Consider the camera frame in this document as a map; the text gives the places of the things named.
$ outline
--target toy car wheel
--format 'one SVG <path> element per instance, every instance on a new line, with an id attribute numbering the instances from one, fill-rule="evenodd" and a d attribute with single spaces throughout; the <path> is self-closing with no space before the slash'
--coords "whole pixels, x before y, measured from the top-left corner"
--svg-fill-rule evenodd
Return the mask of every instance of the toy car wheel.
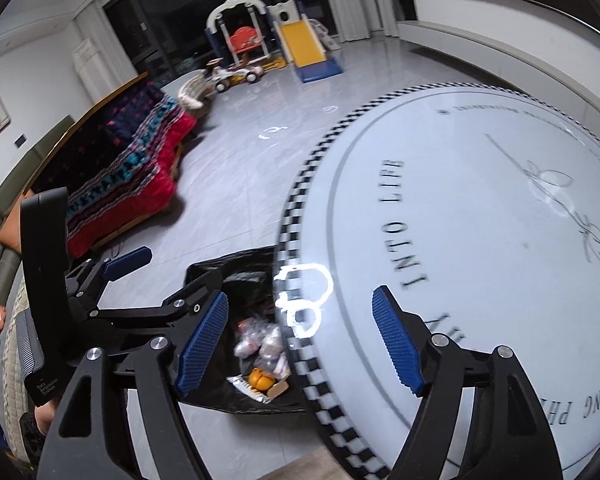
<path id="1" fill-rule="evenodd" d="M 216 91 L 219 94 L 226 92 L 229 88 L 231 88 L 231 80 L 229 79 L 221 79 L 216 83 Z"/>
<path id="2" fill-rule="evenodd" d="M 260 74 L 258 74 L 257 72 L 249 72 L 247 74 L 247 82 L 253 84 L 253 83 L 257 83 L 258 81 L 260 81 Z"/>

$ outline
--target signature drawing on table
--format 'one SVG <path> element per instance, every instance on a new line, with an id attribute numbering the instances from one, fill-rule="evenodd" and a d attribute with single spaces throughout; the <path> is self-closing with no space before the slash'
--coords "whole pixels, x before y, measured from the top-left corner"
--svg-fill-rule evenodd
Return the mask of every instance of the signature drawing on table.
<path id="1" fill-rule="evenodd" d="M 489 134 L 485 134 L 487 139 L 505 156 L 509 161 L 520 170 L 529 180 L 529 182 L 537 188 L 542 194 L 548 197 L 552 202 L 558 205 L 561 209 L 573 219 L 579 227 L 582 234 L 582 244 L 584 247 L 584 255 L 588 262 L 592 261 L 592 256 L 600 262 L 600 228 L 589 221 L 589 217 L 585 214 L 578 213 L 573 207 L 564 204 L 556 194 L 552 193 L 547 187 L 555 187 L 557 189 L 569 187 L 574 183 L 574 180 L 561 171 L 555 170 L 540 170 L 537 164 L 528 160 L 526 169 L 516 161 L 502 146 Z"/>

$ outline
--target white tabletop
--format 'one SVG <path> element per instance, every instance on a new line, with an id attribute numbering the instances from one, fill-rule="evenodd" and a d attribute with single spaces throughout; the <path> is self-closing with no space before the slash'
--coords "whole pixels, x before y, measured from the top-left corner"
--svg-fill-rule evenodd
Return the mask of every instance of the white tabletop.
<path id="1" fill-rule="evenodd" d="M 586 128 L 487 86 L 394 92 L 327 134 L 281 231 L 277 298 L 296 373 L 361 478 L 384 478 L 420 402 L 373 320 L 379 285 L 464 348 L 512 347 L 565 479 L 590 460 L 600 445 L 600 142 Z M 458 473 L 472 397 L 443 478 Z"/>

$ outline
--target patterned blanket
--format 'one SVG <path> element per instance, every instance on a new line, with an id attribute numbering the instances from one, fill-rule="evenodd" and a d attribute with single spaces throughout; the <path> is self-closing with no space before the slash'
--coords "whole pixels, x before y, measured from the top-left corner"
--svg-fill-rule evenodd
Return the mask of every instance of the patterned blanket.
<path id="1" fill-rule="evenodd" d="M 195 124 L 175 99 L 143 80 L 68 139 L 32 190 L 68 189 L 71 256 L 83 256 L 100 238 L 170 202 L 175 149 Z"/>

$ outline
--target black trash bag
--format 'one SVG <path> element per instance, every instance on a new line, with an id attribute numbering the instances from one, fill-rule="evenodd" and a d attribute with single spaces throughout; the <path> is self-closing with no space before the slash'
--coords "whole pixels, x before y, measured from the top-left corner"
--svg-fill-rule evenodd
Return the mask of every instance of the black trash bag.
<path id="1" fill-rule="evenodd" d="M 237 326 L 248 317 L 267 317 L 275 322 L 273 299 L 274 248 L 262 247 L 228 254 L 215 260 L 193 264 L 187 269 L 185 285 L 210 270 L 222 272 L 222 291 L 229 299 L 229 320 L 209 361 L 200 386 L 183 402 L 227 413 L 303 412 L 302 393 L 290 381 L 289 389 L 269 404 L 258 402 L 237 390 L 227 377 L 240 373 L 240 359 L 234 356 L 239 341 Z"/>

